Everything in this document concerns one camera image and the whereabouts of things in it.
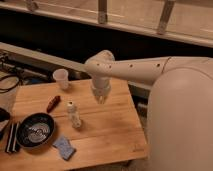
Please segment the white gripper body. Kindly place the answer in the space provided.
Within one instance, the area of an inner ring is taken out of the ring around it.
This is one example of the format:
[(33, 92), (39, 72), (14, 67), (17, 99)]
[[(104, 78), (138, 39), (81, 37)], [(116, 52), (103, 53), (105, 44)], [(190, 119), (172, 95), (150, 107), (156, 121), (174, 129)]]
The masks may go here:
[(95, 96), (107, 96), (111, 90), (110, 79), (107, 77), (93, 77), (91, 90)]

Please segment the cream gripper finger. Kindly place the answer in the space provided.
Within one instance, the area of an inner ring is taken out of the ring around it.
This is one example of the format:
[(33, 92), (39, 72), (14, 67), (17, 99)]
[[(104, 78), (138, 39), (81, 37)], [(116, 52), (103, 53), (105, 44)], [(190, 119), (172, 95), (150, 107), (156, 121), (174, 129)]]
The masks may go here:
[(101, 95), (94, 95), (96, 101), (101, 104)]
[(101, 104), (104, 104), (106, 102), (107, 98), (108, 98), (108, 95), (102, 95), (101, 100), (100, 100)]

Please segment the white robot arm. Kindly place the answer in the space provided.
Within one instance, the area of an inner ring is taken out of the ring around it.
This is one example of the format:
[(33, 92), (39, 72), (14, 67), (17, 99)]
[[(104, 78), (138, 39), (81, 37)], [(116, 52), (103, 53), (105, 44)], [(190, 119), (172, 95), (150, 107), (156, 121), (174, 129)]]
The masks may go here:
[(151, 87), (147, 110), (149, 171), (213, 171), (213, 58), (117, 61), (103, 50), (85, 62), (101, 101), (112, 77)]

